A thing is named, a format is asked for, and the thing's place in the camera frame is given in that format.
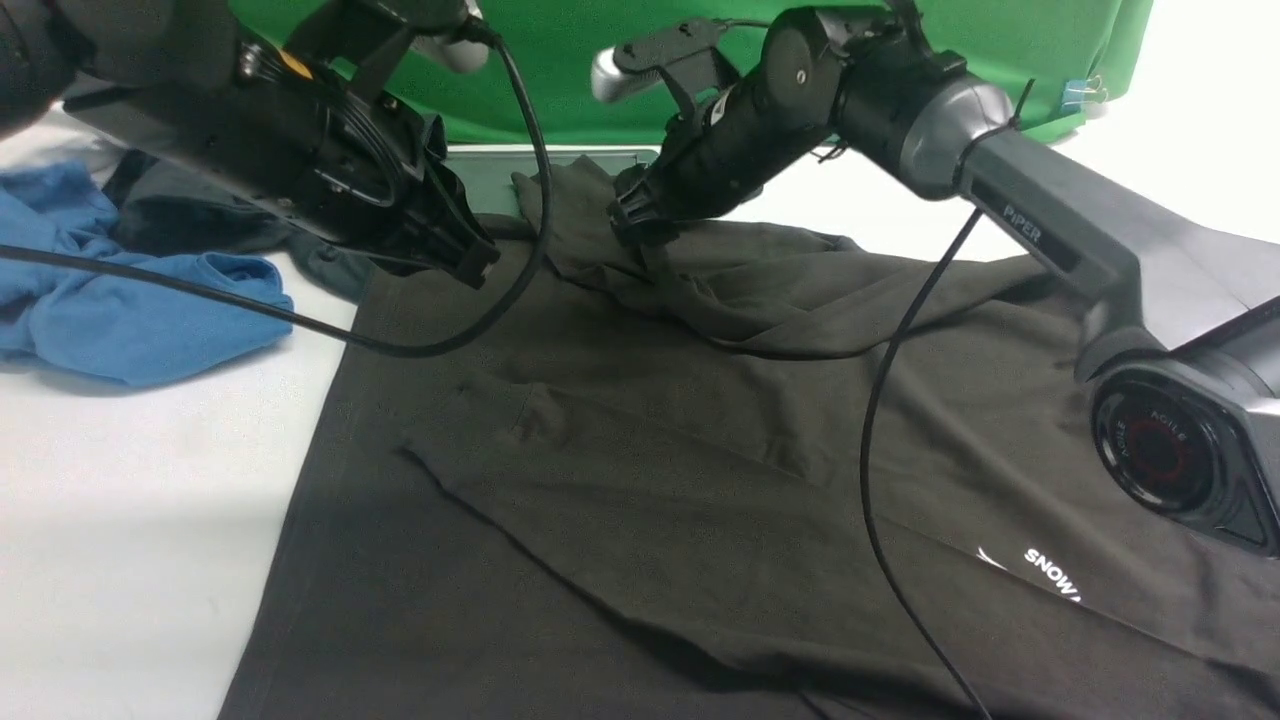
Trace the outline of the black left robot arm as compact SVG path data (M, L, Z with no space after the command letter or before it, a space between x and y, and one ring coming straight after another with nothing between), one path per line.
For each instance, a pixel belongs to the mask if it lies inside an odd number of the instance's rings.
M283 44L227 1L5 1L3 129L52 104L383 269L477 288L500 254L435 120L387 88L462 1L324 1Z

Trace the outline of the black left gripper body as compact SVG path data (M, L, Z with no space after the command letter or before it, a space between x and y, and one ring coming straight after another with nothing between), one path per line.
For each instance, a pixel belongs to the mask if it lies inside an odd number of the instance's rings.
M67 113L397 275L481 287L500 254L429 152L429 123L371 108L328 70L242 41L219 85L73 88Z

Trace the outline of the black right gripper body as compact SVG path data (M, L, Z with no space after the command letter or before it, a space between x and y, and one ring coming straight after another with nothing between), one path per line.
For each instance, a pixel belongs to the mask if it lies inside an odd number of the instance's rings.
M614 182L611 227L625 246L676 240L678 225L726 215L831 133L835 83L742 79L676 135L649 167Z

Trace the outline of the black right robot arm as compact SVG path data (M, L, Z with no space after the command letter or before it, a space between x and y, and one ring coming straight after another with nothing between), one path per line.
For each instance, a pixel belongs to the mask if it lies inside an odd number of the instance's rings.
M677 113L654 163L614 183L643 249L723 217L828 137L918 197L963 197L1088 304L1076 378L1101 462L1140 506L1277 556L1277 246L1213 231L1025 137L1010 97L933 49L911 1L800 6L740 73L726 20L596 54L591 92L657 85Z

